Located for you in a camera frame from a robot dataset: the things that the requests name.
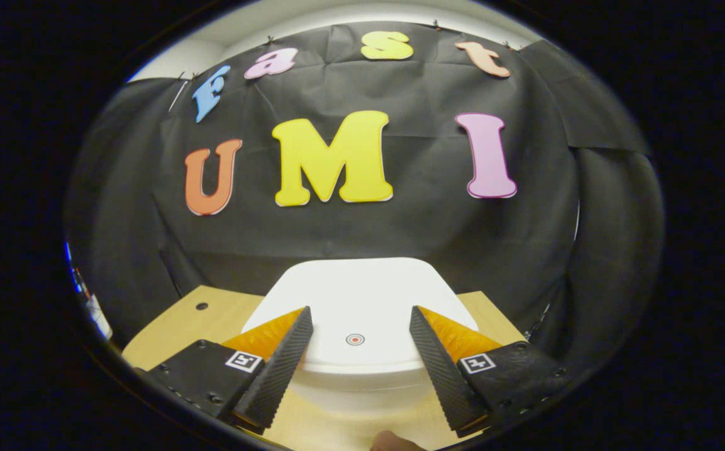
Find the foam letter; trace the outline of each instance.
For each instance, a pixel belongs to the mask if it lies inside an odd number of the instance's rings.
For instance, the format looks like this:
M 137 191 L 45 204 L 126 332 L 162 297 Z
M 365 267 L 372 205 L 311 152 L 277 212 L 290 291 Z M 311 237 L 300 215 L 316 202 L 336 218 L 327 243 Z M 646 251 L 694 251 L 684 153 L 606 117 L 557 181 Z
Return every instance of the foam letter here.
M 413 54 L 410 38 L 397 31 L 371 31 L 362 36 L 362 54 L 368 60 L 405 60 Z
M 304 205 L 310 191 L 304 188 L 301 169 L 322 202 L 328 202 L 340 171 L 345 167 L 345 202 L 382 202 L 393 197 L 382 165 L 382 128 L 388 117 L 381 111 L 356 111 L 343 120 L 331 146 L 307 119 L 288 120 L 273 129 L 281 143 L 281 190 L 276 205 Z
M 245 78 L 253 80 L 262 77 L 262 75 L 286 72 L 295 65 L 293 59 L 296 57 L 296 53 L 298 53 L 298 49 L 283 48 L 263 54 L 256 60 L 256 64 L 245 71 Z
M 477 68 L 482 69 L 491 75 L 506 78 L 510 76 L 510 71 L 502 66 L 497 66 L 491 58 L 498 58 L 499 55 L 491 49 L 483 48 L 480 43 L 456 43 L 454 46 L 464 49 L 468 54 L 468 58 L 476 64 Z
M 234 155 L 243 145 L 241 140 L 228 140 L 214 149 L 220 158 L 217 172 L 217 189 L 214 194 L 204 194 L 204 162 L 209 157 L 209 149 L 202 148 L 187 155 L 184 165 L 187 166 L 187 178 L 184 182 L 184 198 L 187 207 L 198 216 L 209 216 L 226 208 L 231 198 L 231 183 L 234 178 Z
M 217 95 L 217 93 L 222 91 L 222 86 L 224 85 L 222 76 L 225 75 L 229 69 L 231 68 L 228 65 L 219 68 L 216 72 L 214 72 L 214 74 L 212 74 L 211 77 L 209 77 L 209 80 L 201 85 L 200 88 L 196 89 L 196 92 L 192 95 L 198 105 L 196 123 L 199 123 L 202 119 L 204 119 L 207 113 L 214 108 L 214 105 L 217 105 L 219 102 L 220 96 Z
M 474 158 L 474 179 L 468 183 L 472 197 L 513 197 L 518 188 L 508 176 L 501 129 L 504 121 L 494 115 L 465 113 L 454 118 L 468 132 Z

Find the yellow letter m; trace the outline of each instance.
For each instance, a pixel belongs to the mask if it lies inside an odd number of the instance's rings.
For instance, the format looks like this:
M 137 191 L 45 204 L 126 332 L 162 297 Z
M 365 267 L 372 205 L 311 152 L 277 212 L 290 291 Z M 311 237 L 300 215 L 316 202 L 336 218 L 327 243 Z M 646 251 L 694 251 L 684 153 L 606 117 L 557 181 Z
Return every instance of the yellow letter m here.
M 279 206 L 304 205 L 310 191 L 304 188 L 301 169 L 322 202 L 328 202 L 340 171 L 345 167 L 345 202 L 382 202 L 393 197 L 382 167 L 382 128 L 388 117 L 381 111 L 356 111 L 343 120 L 327 146 L 309 120 L 280 123 L 273 137 L 281 143 L 281 190 Z

